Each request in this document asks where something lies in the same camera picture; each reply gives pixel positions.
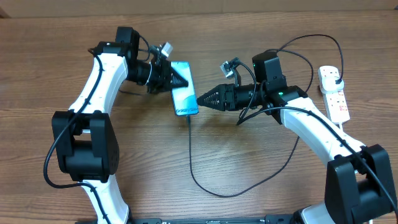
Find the Samsung Galaxy smartphone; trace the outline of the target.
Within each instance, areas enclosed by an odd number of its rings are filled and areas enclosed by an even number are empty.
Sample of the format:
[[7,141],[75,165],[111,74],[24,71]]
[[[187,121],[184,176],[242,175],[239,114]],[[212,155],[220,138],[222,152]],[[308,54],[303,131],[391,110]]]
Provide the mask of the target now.
[[172,68],[186,81],[187,87],[176,88],[171,91],[174,103],[175,114],[177,116],[190,116],[198,113],[197,97],[193,84],[190,64],[188,62],[171,62]]

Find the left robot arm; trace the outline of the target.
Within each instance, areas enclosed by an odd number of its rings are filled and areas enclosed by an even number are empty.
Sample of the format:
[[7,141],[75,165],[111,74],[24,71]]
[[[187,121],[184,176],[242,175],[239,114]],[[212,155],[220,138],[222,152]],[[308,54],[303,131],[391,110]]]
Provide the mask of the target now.
[[54,142],[45,158],[43,175],[56,189],[81,187],[97,215],[96,223],[133,223],[131,209],[116,179],[119,144],[110,113],[125,81],[146,86],[150,94],[171,92],[175,114],[184,107],[193,89],[190,64],[170,61],[168,43],[149,45],[145,60],[138,58],[143,36],[132,27],[118,27],[113,42],[99,42],[89,49],[93,68],[76,101],[52,117]]

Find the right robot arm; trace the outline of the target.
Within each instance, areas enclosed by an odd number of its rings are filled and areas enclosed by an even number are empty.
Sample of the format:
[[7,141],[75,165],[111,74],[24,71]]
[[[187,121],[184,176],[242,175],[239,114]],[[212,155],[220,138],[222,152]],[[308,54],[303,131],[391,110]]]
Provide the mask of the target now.
[[323,202],[291,215],[268,215],[266,222],[365,223],[397,212],[397,196],[387,151],[378,144],[366,146],[350,137],[324,116],[307,93],[289,86],[276,50],[252,58],[252,85],[242,85],[238,58],[222,64],[234,84],[220,84],[197,99],[200,106],[219,111],[247,111],[257,106],[279,124],[292,130],[326,166]]

